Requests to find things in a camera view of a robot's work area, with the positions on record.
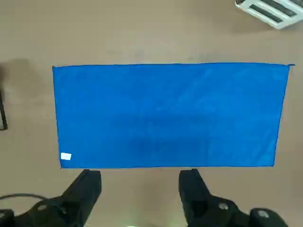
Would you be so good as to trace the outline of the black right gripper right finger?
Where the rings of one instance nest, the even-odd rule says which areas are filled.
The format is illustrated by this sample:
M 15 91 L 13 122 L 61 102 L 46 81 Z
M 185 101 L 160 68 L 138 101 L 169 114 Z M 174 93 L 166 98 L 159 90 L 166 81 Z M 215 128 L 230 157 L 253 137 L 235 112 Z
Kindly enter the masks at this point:
M 231 200 L 212 195 L 197 169 L 182 170 L 179 195 L 189 227 L 286 227 L 274 211 L 253 208 L 242 212 Z

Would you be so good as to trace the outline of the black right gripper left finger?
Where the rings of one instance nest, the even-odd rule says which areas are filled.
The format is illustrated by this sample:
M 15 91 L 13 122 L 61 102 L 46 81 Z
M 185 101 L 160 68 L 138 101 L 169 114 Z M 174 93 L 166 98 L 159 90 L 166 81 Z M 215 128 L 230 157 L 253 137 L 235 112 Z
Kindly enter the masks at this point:
M 102 191 L 101 173 L 84 169 L 62 193 L 47 198 L 33 193 L 14 193 L 1 200 L 18 197 L 39 199 L 28 211 L 15 215 L 12 209 L 0 210 L 2 227 L 83 227 Z

